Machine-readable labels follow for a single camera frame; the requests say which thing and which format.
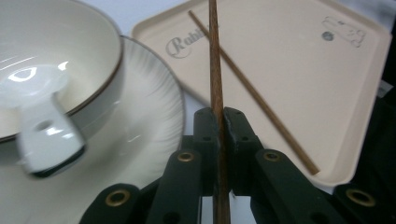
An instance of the hole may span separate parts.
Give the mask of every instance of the hole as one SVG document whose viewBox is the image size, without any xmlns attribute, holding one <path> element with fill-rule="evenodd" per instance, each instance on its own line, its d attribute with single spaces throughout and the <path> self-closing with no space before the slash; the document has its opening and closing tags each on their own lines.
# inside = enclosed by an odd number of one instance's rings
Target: hole
<svg viewBox="0 0 396 224">
<path fill-rule="evenodd" d="M 360 204 L 365 207 L 375 206 L 375 199 L 370 194 L 359 189 L 348 189 L 346 196 L 354 203 Z"/>
<path fill-rule="evenodd" d="M 38 123 L 35 126 L 35 129 L 40 132 L 40 131 L 44 131 L 44 130 L 48 129 L 48 127 L 51 126 L 51 125 L 52 125 L 52 121 L 51 120 L 45 120 L 45 121 L 42 121 L 42 122 Z"/>
<path fill-rule="evenodd" d="M 163 216 L 164 224 L 177 224 L 180 221 L 180 215 L 176 212 L 166 213 Z"/>
<path fill-rule="evenodd" d="M 192 161 L 194 159 L 194 155 L 190 152 L 183 152 L 178 154 L 177 159 L 179 161 Z"/>
<path fill-rule="evenodd" d="M 280 157 L 275 152 L 265 152 L 264 158 L 268 161 L 279 161 Z"/>
<path fill-rule="evenodd" d="M 328 224 L 329 223 L 329 219 L 326 217 L 326 215 L 324 215 L 323 213 L 320 213 L 320 212 L 315 212 L 315 213 L 311 214 L 311 219 L 312 219 L 312 221 L 314 221 L 315 223 L 318 223 L 318 224 Z"/>
<path fill-rule="evenodd" d="M 131 197 L 131 193 L 126 189 L 118 189 L 109 193 L 106 197 L 106 204 L 110 207 L 117 207 L 126 203 Z"/>
</svg>

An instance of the plastic tray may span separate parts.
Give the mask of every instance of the plastic tray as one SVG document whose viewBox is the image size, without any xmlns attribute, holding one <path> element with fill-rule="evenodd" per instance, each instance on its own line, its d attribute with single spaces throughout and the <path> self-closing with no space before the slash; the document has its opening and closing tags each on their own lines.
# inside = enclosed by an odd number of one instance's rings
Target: plastic tray
<svg viewBox="0 0 396 224">
<path fill-rule="evenodd" d="M 185 90 L 209 105 L 209 43 L 188 15 L 192 0 L 137 24 Z M 310 175 L 225 62 L 224 105 L 242 110 L 263 145 L 284 152 L 317 187 L 355 173 L 386 60 L 389 32 L 327 0 L 219 0 L 219 41 L 319 167 Z"/>
</svg>

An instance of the wooden chopstick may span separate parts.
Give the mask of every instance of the wooden chopstick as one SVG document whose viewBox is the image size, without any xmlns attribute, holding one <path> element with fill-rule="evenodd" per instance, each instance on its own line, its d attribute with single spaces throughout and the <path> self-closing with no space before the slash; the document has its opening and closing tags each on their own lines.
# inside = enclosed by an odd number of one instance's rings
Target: wooden chopstick
<svg viewBox="0 0 396 224">
<path fill-rule="evenodd" d="M 216 0 L 209 0 L 210 103 L 219 125 L 219 166 L 213 195 L 213 223 L 230 224 L 230 201 L 227 183 L 227 151 L 224 146 L 223 97 L 219 53 L 219 27 Z"/>
<path fill-rule="evenodd" d="M 209 38 L 209 32 L 202 25 L 202 23 L 198 20 L 198 18 L 193 14 L 192 11 L 189 11 L 189 15 L 192 18 L 192 20 L 196 23 L 196 25 L 198 25 L 198 27 L 204 32 L 205 36 L 207 38 Z M 242 84 L 245 86 L 245 88 L 250 93 L 250 95 L 254 98 L 254 100 L 257 102 L 257 104 L 260 106 L 262 111 L 267 115 L 268 119 L 271 120 L 271 122 L 274 124 L 276 129 L 281 133 L 283 138 L 288 142 L 291 149 L 294 151 L 294 153 L 297 155 L 297 157 L 300 159 L 300 161 L 303 163 L 303 165 L 309 171 L 309 173 L 311 175 L 317 174 L 319 172 L 319 168 L 312 162 L 312 160 L 305 153 L 305 151 L 300 146 L 300 144 L 297 142 L 297 140 L 292 136 L 292 134 L 289 132 L 289 130 L 286 128 L 286 126 L 278 118 L 276 113 L 265 102 L 265 100 L 262 98 L 262 96 L 256 91 L 256 89 L 253 87 L 253 85 L 251 85 L 251 83 L 248 81 L 246 76 L 242 73 L 242 71 L 236 66 L 236 64 L 233 62 L 233 60 L 228 56 L 228 54 L 221 47 L 219 47 L 219 52 L 220 52 L 220 55 L 223 58 L 223 60 L 230 66 L 230 68 L 233 70 L 235 75 L 242 82 Z"/>
</svg>

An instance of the metal grommet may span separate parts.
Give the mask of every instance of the metal grommet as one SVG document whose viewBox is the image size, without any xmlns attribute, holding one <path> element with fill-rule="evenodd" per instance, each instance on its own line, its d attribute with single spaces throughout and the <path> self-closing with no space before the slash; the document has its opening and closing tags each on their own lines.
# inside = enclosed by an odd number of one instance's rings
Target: metal grommet
<svg viewBox="0 0 396 224">
<path fill-rule="evenodd" d="M 265 152 L 264 158 L 268 161 L 280 161 L 280 156 L 275 152 Z"/>
<path fill-rule="evenodd" d="M 109 193 L 106 197 L 106 204 L 110 207 L 117 207 L 126 203 L 131 197 L 131 193 L 126 189 L 117 189 Z"/>
<path fill-rule="evenodd" d="M 192 161 L 194 160 L 194 155 L 190 152 L 183 152 L 178 154 L 177 159 L 179 161 Z"/>
<path fill-rule="evenodd" d="M 374 207 L 375 206 L 375 198 L 360 189 L 347 189 L 346 196 L 352 202 L 360 204 L 362 206 L 365 206 L 365 207 Z"/>
</svg>

